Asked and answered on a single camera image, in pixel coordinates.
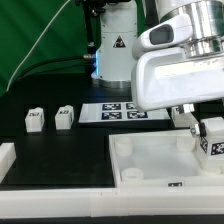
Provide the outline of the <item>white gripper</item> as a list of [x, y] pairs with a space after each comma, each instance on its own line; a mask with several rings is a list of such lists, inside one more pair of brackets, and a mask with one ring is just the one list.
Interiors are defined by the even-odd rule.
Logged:
[[132, 70], [131, 91], [139, 111], [180, 105], [191, 135], [204, 136], [205, 124], [189, 103], [224, 98], [224, 53], [195, 59], [186, 59], [180, 47], [145, 53]]

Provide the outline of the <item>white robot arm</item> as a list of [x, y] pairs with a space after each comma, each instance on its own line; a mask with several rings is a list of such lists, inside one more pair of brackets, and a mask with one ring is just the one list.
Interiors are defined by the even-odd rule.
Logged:
[[135, 107], [224, 97], [224, 0], [155, 0], [159, 23], [137, 33], [136, 3], [108, 3], [93, 80], [129, 87]]

